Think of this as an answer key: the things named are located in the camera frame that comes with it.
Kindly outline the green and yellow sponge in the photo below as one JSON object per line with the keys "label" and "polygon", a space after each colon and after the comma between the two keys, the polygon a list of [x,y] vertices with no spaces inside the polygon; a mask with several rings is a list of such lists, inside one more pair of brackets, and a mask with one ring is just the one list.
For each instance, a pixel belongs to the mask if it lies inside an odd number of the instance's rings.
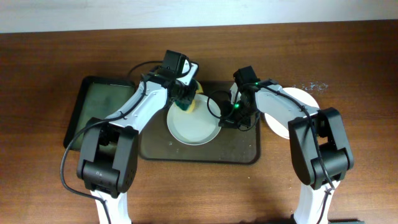
{"label": "green and yellow sponge", "polygon": [[188,86],[182,89],[182,92],[178,95],[174,104],[179,107],[182,111],[189,112],[194,108],[195,95],[202,94],[202,85],[193,79]]}

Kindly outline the pale grey plate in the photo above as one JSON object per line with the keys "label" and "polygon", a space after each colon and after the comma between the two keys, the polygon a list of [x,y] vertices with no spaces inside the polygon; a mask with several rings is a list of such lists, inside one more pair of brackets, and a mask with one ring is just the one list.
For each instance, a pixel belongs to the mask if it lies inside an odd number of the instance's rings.
{"label": "pale grey plate", "polygon": [[220,107],[207,96],[196,95],[191,112],[173,104],[167,113],[167,127],[171,135],[181,143],[199,146],[213,140],[221,131]]}

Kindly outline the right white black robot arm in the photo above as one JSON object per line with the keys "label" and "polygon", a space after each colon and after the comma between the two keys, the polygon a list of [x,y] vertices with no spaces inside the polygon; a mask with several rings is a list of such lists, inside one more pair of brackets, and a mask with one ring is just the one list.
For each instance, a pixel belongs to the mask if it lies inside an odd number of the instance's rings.
{"label": "right white black robot arm", "polygon": [[277,81],[260,80],[251,66],[233,74],[227,106],[219,126],[249,131],[268,114],[289,132],[290,155],[301,181],[295,223],[328,223],[337,186],[354,166],[340,112],[310,106],[287,93]]}

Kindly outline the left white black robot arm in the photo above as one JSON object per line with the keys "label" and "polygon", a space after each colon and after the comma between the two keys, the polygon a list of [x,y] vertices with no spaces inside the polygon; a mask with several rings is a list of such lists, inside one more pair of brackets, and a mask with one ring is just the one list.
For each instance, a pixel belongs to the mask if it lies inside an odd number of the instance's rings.
{"label": "left white black robot arm", "polygon": [[105,119],[91,118],[83,136],[76,175],[96,201],[101,223],[130,223],[127,191],[137,172],[139,134],[161,109],[192,105],[199,65],[186,55],[166,51],[161,65],[142,75],[135,93]]}

